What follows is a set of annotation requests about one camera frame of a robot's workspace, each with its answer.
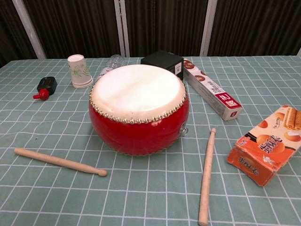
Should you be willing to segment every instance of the clear plastic bottle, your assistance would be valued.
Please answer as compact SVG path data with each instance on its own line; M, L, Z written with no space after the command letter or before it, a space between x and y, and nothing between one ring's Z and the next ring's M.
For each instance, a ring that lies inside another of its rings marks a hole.
M109 71L121 67L124 63L124 59L121 55L115 54L112 55L107 64L106 67L102 69L102 71L100 72L99 76L97 77L97 79L100 79L101 77L103 77L103 75L105 75L106 73L108 73Z

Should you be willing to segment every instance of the drum ring handle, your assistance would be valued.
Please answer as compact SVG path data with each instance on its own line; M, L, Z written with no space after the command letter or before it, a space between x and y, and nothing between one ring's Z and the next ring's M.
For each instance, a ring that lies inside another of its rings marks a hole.
M184 137L188 133L188 128L184 127L181 131L181 136Z

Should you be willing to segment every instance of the green checkered tablecloth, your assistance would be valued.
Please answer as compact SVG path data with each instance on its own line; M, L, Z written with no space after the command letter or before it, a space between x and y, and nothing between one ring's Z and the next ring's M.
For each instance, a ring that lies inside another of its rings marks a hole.
M188 57L242 105L222 119L187 84L187 136L167 150L131 157L111 150L92 129L86 89L75 89L66 59L13 61L0 69L1 226L196 226L210 128L217 128L209 223L301 225L301 152L269 185L257 186L226 162L233 143L281 105L301 110L301 57ZM87 59L94 78L107 59ZM140 63L127 58L128 64ZM33 100L41 78L56 92ZM15 147L105 168L81 173L14 154Z

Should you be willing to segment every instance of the bottle cap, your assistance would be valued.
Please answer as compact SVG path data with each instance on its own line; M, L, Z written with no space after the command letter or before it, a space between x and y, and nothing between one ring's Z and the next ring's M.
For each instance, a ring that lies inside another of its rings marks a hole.
M48 89L40 89L39 94L33 95L33 99L47 100L49 97Z

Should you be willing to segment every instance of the red and white box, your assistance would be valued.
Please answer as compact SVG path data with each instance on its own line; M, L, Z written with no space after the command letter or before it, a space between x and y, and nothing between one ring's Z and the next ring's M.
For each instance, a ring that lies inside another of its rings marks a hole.
M184 59L184 77L224 121L239 116L241 104L188 59Z

